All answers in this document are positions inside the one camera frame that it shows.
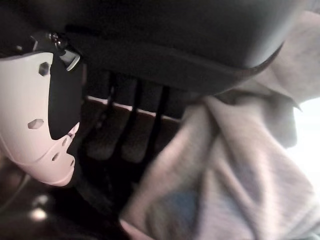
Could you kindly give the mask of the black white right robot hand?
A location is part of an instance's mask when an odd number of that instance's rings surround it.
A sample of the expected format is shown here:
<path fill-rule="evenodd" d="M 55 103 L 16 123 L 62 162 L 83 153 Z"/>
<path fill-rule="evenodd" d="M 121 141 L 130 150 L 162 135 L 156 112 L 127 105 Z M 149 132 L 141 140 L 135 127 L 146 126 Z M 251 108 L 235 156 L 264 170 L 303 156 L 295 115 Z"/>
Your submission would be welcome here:
<path fill-rule="evenodd" d="M 280 51 L 302 0 L 3 0 L 0 150 L 52 186 L 74 172 L 84 68 L 224 92 Z"/>

